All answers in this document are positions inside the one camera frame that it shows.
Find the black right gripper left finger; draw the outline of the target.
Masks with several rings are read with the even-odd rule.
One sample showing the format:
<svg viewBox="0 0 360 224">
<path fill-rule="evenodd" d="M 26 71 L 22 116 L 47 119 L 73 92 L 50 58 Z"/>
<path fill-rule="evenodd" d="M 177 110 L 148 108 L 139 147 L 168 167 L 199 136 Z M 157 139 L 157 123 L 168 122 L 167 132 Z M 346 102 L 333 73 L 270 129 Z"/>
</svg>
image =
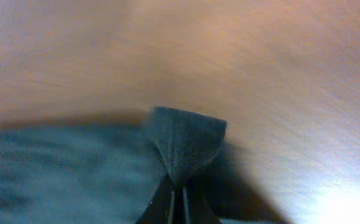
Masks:
<svg viewBox="0 0 360 224">
<path fill-rule="evenodd" d="M 174 189 L 166 174 L 152 199 L 135 224 L 172 224 L 174 210 Z"/>
</svg>

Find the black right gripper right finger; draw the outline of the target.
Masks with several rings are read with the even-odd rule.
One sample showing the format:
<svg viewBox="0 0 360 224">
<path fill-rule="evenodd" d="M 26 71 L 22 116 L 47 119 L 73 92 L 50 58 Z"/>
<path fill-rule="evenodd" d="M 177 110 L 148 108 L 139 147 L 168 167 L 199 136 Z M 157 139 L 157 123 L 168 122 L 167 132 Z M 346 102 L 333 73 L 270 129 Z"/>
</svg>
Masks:
<svg viewBox="0 0 360 224">
<path fill-rule="evenodd" d="M 202 180 L 191 179 L 182 189 L 185 224 L 221 224 L 207 201 Z"/>
</svg>

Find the dark green t-shirt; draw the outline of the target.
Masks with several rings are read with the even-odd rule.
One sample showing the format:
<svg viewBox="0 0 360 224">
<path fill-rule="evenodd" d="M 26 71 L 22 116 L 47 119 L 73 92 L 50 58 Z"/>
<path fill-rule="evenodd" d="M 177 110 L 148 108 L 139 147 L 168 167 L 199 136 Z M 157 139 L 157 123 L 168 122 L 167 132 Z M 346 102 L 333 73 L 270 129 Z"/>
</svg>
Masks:
<svg viewBox="0 0 360 224">
<path fill-rule="evenodd" d="M 224 120 L 157 107 L 139 126 L 0 131 L 0 223 L 134 224 L 166 174 L 172 223 L 185 223 L 191 179 L 221 223 L 285 223 L 236 171 L 225 130 Z"/>
</svg>

